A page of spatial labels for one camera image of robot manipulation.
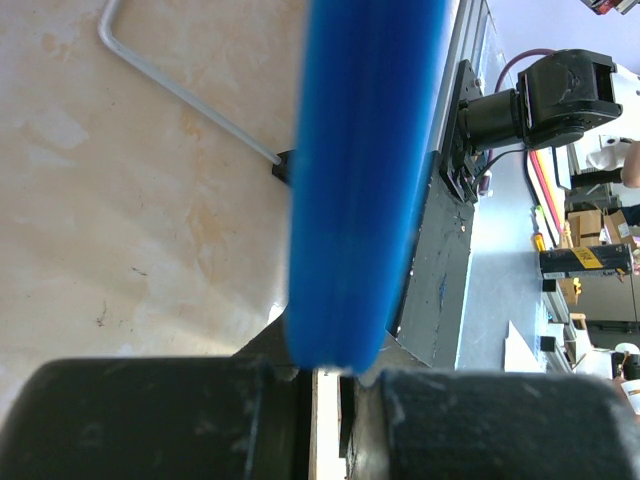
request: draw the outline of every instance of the black cable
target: black cable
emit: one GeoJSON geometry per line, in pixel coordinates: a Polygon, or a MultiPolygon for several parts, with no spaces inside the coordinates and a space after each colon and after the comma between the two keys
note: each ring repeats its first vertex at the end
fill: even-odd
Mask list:
{"type": "Polygon", "coordinates": [[[504,157],[505,155],[509,155],[510,153],[518,153],[518,152],[526,152],[526,151],[527,151],[527,148],[519,148],[517,150],[507,150],[506,152],[502,152],[500,155],[498,155],[496,158],[494,158],[490,162],[487,162],[487,164],[482,168],[482,170],[478,172],[475,180],[471,184],[471,191],[473,192],[476,191],[476,189],[478,188],[478,184],[482,180],[482,177],[484,177],[484,174],[487,173],[491,169],[491,167],[493,167],[495,163],[498,160],[500,160],[502,157],[504,157]]]}

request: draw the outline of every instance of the metal bracket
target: metal bracket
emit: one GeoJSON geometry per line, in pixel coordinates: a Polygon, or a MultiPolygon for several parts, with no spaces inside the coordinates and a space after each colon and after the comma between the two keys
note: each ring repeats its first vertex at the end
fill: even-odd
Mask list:
{"type": "Polygon", "coordinates": [[[480,82],[471,68],[471,63],[463,60],[458,66],[447,115],[440,175],[451,193],[462,202],[468,203],[478,201],[477,192],[472,189],[472,184],[487,160],[484,153],[474,153],[469,148],[458,124],[458,112],[467,102],[481,96],[480,82]]]}

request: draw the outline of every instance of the white paper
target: white paper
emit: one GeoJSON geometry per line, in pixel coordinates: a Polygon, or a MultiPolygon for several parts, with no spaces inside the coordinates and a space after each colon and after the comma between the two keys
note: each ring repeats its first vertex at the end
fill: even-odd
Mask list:
{"type": "Polygon", "coordinates": [[[618,225],[618,232],[620,232],[620,236],[622,238],[631,236],[629,225],[627,225],[626,223],[621,223],[620,225],[618,225]]]}
{"type": "Polygon", "coordinates": [[[527,342],[511,322],[509,322],[509,333],[504,341],[504,371],[544,373],[527,342]]]}

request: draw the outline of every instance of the black mount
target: black mount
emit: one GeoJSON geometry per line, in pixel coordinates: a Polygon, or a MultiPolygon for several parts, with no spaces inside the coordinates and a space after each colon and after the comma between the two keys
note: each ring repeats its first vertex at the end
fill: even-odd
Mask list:
{"type": "Polygon", "coordinates": [[[271,174],[282,180],[287,185],[291,186],[289,179],[291,177],[291,164],[293,163],[294,150],[287,150],[286,152],[279,153],[280,165],[274,165],[271,167],[271,174]]]}
{"type": "Polygon", "coordinates": [[[472,153],[459,127],[458,117],[471,100],[482,97],[480,81],[468,60],[460,62],[447,115],[440,175],[451,193],[465,203],[476,203],[477,192],[471,188],[476,174],[487,164],[484,153],[472,153]]]}

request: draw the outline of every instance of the person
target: person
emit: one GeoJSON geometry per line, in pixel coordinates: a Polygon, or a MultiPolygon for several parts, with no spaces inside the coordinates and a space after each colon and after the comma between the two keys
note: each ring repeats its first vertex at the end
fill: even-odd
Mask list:
{"type": "MultiPolygon", "coordinates": [[[[598,171],[575,175],[574,188],[609,182],[640,188],[640,76],[617,65],[613,83],[614,101],[622,105],[622,115],[589,130],[573,144],[580,168],[598,171]]],[[[640,204],[640,192],[636,195],[638,201],[626,206],[640,204]]]]}

